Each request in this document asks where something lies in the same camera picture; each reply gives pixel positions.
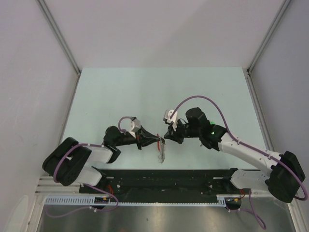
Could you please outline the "silver red keyring holder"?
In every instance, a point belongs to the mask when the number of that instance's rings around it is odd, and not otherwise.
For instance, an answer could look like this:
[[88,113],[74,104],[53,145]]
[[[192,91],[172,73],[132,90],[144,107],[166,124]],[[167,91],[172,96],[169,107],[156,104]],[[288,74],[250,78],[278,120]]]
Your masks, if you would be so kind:
[[160,137],[159,134],[157,134],[159,137],[160,141],[157,142],[157,149],[159,151],[159,162],[162,164],[165,161],[165,140],[164,138]]

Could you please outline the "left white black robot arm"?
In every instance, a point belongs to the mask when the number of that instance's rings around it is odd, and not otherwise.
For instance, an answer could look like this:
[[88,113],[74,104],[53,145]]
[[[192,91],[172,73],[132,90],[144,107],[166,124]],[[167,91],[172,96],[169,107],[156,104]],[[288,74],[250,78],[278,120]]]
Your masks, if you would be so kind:
[[112,164],[121,154],[119,146],[136,145],[141,150],[160,141],[159,136],[149,133],[143,127],[134,132],[121,132],[116,126],[110,126],[106,129],[101,145],[79,143],[68,137],[45,159],[42,169],[63,186],[77,182],[88,184],[94,192],[102,193],[107,182],[95,167],[86,167],[87,163]]

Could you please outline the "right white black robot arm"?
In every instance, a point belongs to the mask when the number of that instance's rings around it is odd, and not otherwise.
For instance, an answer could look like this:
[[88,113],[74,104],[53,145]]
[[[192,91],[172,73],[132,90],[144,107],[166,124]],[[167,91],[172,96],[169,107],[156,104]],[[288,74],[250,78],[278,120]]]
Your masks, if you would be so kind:
[[231,135],[227,128],[210,123],[198,107],[189,109],[185,115],[188,121],[182,123],[176,111],[165,112],[164,122],[168,124],[165,139],[182,144],[185,138],[198,138],[207,149],[233,155],[257,168],[256,171],[231,169],[223,181],[226,193],[234,194],[239,189],[258,189],[268,191],[284,203],[291,203],[297,198],[305,174],[294,153],[286,151],[281,154],[248,145]]

